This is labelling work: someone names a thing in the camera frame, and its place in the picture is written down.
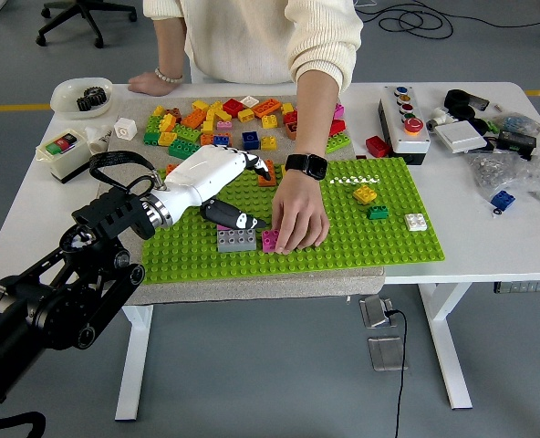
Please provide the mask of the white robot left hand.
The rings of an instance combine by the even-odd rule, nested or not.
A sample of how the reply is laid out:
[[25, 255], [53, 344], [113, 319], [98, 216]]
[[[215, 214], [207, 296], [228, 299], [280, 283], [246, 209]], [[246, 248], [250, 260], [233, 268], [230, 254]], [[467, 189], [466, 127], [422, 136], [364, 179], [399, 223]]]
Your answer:
[[157, 225], [171, 226], [188, 208], [200, 207], [204, 219], [229, 229], [266, 227], [265, 221], [216, 198], [245, 170], [270, 178], [265, 162], [254, 154], [224, 146], [202, 146], [168, 174], [164, 190], [152, 192], [152, 206], [160, 216]]

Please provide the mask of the person's left hand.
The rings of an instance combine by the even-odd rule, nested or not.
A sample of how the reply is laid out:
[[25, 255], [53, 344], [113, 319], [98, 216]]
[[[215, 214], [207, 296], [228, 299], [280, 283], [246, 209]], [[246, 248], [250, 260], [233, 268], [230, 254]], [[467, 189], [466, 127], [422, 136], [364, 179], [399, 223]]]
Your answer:
[[272, 228], [279, 232], [275, 243], [278, 254], [321, 245], [329, 221], [319, 181], [301, 171], [288, 170], [272, 202]]

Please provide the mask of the person's right hand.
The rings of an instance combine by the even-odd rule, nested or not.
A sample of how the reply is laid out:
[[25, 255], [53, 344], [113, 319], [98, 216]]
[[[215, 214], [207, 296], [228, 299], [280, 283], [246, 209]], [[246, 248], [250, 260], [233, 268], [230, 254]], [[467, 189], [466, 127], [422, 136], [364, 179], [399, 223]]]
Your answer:
[[178, 85], [175, 83], [160, 79], [154, 72], [145, 72], [129, 79], [128, 90], [153, 97], [162, 97], [168, 95], [177, 87]]

